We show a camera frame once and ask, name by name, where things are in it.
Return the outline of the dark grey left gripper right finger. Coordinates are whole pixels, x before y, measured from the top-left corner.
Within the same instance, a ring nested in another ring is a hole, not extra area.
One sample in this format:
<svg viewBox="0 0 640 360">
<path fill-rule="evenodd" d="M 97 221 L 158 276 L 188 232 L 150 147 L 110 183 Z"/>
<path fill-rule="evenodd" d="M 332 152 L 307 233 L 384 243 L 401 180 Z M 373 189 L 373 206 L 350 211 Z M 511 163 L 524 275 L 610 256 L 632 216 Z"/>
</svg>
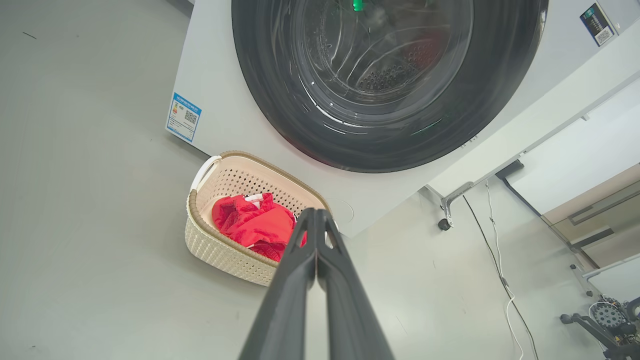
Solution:
<svg viewBox="0 0 640 360">
<path fill-rule="evenodd" d="M 316 211 L 317 276 L 325 291 L 329 357 L 332 360 L 393 360 L 340 232 L 325 209 Z"/>
</svg>

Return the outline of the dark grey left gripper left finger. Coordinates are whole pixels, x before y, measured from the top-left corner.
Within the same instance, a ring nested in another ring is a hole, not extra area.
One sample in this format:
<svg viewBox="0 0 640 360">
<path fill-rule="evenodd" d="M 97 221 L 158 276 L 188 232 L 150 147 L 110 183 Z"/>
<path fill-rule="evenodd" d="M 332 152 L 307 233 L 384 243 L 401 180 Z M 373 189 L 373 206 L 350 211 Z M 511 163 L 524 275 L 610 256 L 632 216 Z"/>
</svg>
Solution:
<svg viewBox="0 0 640 360">
<path fill-rule="evenodd" d="M 240 360 L 302 360 L 306 351 L 307 292 L 315 280 L 316 240 L 302 244 L 314 208 L 298 218 L 247 335 Z"/>
</svg>

